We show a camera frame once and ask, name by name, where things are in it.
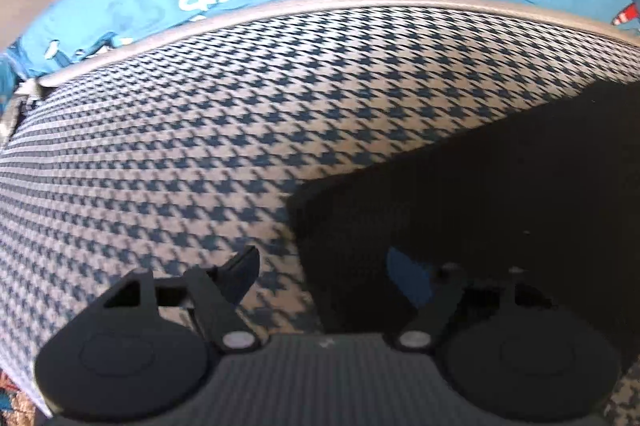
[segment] round black disc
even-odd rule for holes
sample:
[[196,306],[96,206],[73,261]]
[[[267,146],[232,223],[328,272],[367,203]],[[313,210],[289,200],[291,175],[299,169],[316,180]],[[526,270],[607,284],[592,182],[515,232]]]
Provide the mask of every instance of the round black disc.
[[38,356],[36,381],[52,411],[126,422],[176,406],[201,385],[209,355],[189,329],[161,318],[141,327],[108,321],[60,334]]
[[559,310],[499,314],[454,335],[442,362],[467,400],[530,422],[589,414],[608,397],[620,372],[608,341]]

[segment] gray ribbed surface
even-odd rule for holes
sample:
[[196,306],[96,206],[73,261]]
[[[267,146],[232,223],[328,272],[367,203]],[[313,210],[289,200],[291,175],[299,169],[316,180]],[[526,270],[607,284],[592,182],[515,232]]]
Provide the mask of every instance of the gray ribbed surface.
[[[50,426],[78,423],[54,420]],[[402,354],[378,335],[274,336],[229,356],[191,402],[138,424],[177,426],[498,426],[523,424],[469,405],[428,356]],[[589,417],[563,423],[602,426]]]

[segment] houndstooth seat cushion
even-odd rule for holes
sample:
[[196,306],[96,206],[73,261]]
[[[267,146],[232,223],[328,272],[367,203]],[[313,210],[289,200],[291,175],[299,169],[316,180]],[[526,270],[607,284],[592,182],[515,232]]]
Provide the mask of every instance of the houndstooth seat cushion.
[[[300,181],[633,81],[639,62],[637,46],[562,26],[363,6],[249,21],[79,76],[0,152],[0,366],[39,399],[38,349],[119,277],[222,263],[250,242],[264,265],[244,316],[318,330],[284,210]],[[631,416],[638,386],[621,386],[613,418]]]

